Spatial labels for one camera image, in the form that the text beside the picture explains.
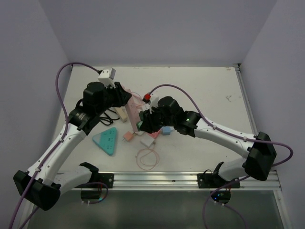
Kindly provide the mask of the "blue plug adapter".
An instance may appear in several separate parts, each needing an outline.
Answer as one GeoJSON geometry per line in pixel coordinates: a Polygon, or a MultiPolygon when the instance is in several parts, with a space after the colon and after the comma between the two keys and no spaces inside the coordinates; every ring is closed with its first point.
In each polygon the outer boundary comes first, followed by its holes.
{"type": "Polygon", "coordinates": [[[161,133],[164,136],[170,135],[171,132],[172,132],[172,129],[169,126],[164,126],[164,127],[161,128],[161,133]]]}

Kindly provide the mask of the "beige power strip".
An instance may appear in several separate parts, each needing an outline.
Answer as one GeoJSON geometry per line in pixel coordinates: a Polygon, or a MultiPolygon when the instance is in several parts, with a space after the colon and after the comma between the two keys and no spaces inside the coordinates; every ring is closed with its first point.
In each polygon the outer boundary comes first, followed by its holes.
{"type": "Polygon", "coordinates": [[[115,112],[118,115],[119,119],[122,122],[126,122],[128,120],[127,114],[124,112],[124,110],[120,107],[115,107],[115,112]]]}

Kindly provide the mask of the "pink plug adapter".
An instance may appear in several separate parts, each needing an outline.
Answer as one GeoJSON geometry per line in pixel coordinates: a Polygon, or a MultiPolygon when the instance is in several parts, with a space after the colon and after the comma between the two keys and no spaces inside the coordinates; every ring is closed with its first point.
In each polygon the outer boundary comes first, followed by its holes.
{"type": "Polygon", "coordinates": [[[157,132],[153,132],[153,133],[151,133],[151,134],[148,134],[148,136],[150,136],[150,137],[156,139],[156,138],[159,136],[159,134],[160,134],[160,130],[157,131],[157,132]]]}

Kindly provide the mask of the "mint green plug adapter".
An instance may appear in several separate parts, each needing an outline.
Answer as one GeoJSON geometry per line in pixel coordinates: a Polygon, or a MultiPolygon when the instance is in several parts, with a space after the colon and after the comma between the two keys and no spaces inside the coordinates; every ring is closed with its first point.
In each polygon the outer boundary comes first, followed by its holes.
{"type": "Polygon", "coordinates": [[[141,130],[141,126],[142,126],[142,121],[137,123],[137,128],[138,128],[139,131],[141,130]]]}

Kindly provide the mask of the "white plug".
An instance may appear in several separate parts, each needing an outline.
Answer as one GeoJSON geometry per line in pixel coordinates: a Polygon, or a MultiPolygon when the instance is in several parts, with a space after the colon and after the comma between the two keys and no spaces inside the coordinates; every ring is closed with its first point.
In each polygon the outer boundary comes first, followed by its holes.
{"type": "Polygon", "coordinates": [[[142,136],[143,134],[144,134],[143,131],[134,132],[134,135],[136,135],[136,136],[142,136]]]}

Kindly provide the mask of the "white usb charger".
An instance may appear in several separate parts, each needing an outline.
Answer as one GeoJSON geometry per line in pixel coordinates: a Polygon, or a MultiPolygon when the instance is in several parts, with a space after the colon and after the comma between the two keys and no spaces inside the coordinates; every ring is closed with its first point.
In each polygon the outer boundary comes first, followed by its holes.
{"type": "Polygon", "coordinates": [[[149,135],[145,135],[141,137],[140,143],[145,147],[149,148],[152,144],[154,144],[155,139],[149,135]]]}

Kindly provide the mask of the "pink plug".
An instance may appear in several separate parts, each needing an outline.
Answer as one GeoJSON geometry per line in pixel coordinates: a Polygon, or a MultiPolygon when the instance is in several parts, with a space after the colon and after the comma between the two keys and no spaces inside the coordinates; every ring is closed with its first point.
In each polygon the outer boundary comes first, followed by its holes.
{"type": "Polygon", "coordinates": [[[124,142],[130,142],[132,141],[134,138],[134,132],[131,131],[127,131],[123,136],[122,136],[122,140],[124,142]]]}

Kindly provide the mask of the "teal triangular socket adapter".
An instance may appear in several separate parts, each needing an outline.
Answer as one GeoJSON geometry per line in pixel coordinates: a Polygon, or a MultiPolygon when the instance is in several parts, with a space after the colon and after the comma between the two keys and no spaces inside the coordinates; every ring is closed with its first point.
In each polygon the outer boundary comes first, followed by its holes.
{"type": "Polygon", "coordinates": [[[112,127],[99,134],[94,135],[92,137],[92,141],[99,149],[101,149],[107,155],[113,156],[117,143],[117,134],[117,128],[112,127]]]}

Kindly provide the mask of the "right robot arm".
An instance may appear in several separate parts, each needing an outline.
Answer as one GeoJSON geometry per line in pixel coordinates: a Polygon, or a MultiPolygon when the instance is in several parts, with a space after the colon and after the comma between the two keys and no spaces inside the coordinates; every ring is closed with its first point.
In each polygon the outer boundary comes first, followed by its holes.
{"type": "Polygon", "coordinates": [[[159,100],[156,107],[141,111],[139,116],[138,128],[141,131],[151,134],[170,126],[182,135],[209,140],[237,153],[240,158],[220,162],[215,168],[212,181],[217,187],[224,187],[229,181],[244,176],[265,181],[276,158],[275,148],[266,133],[241,134],[218,126],[204,120],[198,112],[183,110],[170,96],[159,100]]]}

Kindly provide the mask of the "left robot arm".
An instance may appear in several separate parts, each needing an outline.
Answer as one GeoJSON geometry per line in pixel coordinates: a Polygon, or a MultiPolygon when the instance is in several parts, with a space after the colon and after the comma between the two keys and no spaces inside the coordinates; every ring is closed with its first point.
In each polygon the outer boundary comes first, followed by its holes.
{"type": "Polygon", "coordinates": [[[19,194],[44,211],[51,209],[66,191],[86,184],[98,184],[98,168],[81,163],[76,170],[58,175],[58,171],[74,148],[100,122],[100,116],[111,107],[127,105],[131,94],[119,82],[104,86],[92,82],[83,91],[75,108],[70,112],[59,135],[40,159],[27,171],[17,171],[13,177],[19,194]]]}

